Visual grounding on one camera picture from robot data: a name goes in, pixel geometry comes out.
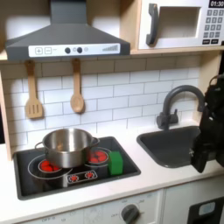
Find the sink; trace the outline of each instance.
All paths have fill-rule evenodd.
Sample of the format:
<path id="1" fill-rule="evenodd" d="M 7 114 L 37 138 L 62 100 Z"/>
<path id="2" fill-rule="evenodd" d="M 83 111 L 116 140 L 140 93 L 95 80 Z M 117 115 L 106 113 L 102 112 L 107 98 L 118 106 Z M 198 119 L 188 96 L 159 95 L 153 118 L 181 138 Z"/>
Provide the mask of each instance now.
<path id="1" fill-rule="evenodd" d="M 159 165 L 178 168 L 191 163 L 189 149 L 199 133 L 198 126 L 190 126 L 142 134 L 137 142 Z"/>

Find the range hood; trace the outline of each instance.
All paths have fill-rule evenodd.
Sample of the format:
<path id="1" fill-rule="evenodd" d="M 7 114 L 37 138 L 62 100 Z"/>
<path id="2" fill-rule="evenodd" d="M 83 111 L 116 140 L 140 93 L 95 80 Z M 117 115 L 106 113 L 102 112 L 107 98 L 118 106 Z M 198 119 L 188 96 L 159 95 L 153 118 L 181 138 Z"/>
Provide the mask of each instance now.
<path id="1" fill-rule="evenodd" d="M 86 0 L 51 0 L 50 4 L 51 24 L 8 40 L 8 60 L 130 54 L 130 43 L 88 25 Z"/>

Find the wooden spoon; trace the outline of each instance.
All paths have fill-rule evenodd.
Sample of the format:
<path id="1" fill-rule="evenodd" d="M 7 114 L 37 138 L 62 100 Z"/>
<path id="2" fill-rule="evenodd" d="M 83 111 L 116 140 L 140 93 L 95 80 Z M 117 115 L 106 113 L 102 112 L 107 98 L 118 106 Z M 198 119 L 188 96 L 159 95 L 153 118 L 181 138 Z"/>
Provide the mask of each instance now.
<path id="1" fill-rule="evenodd" d="M 81 96 L 81 62 L 79 59 L 73 60 L 73 88 L 74 93 L 71 99 L 71 107 L 73 112 L 82 113 L 85 103 Z"/>
<path id="2" fill-rule="evenodd" d="M 25 105 L 25 113 L 29 118 L 38 118 L 43 116 L 43 107 L 37 98 L 34 68 L 35 63 L 32 60 L 27 60 L 25 63 L 26 70 L 28 73 L 28 85 L 30 99 Z"/>

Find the faucet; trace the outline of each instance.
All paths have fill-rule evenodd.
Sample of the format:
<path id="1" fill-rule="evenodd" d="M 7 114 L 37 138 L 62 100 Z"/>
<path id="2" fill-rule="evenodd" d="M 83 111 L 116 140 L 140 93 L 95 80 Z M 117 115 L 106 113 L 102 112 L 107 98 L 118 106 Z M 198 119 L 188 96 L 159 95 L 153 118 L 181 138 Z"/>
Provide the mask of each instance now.
<path id="1" fill-rule="evenodd" d="M 205 97 L 202 94 L 202 92 L 194 87 L 194 86 L 179 86 L 175 87 L 164 99 L 164 107 L 163 107 L 163 112 L 160 113 L 160 115 L 157 117 L 157 126 L 161 130 L 168 130 L 169 125 L 171 123 L 178 123 L 179 122 L 179 117 L 178 117 L 178 110 L 175 109 L 175 112 L 173 115 L 170 114 L 170 109 L 171 109 L 171 102 L 172 98 L 182 92 L 191 92 L 196 94 L 196 96 L 199 99 L 199 106 L 198 106 L 198 111 L 203 112 L 203 109 L 205 107 Z"/>

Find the stovetop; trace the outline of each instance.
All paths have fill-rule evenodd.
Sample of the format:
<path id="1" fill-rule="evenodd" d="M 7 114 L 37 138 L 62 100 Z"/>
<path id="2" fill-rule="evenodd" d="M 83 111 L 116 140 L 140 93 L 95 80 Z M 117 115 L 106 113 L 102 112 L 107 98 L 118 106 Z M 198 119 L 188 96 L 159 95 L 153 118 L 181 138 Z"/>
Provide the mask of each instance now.
<path id="1" fill-rule="evenodd" d="M 88 162 L 73 169 L 61 169 L 49 164 L 44 148 L 15 153 L 18 198 L 20 200 L 34 199 L 141 173 L 115 138 L 104 137 L 100 140 L 99 145 L 91 149 Z M 114 151 L 119 151 L 122 156 L 121 174 L 109 171 L 109 153 Z"/>

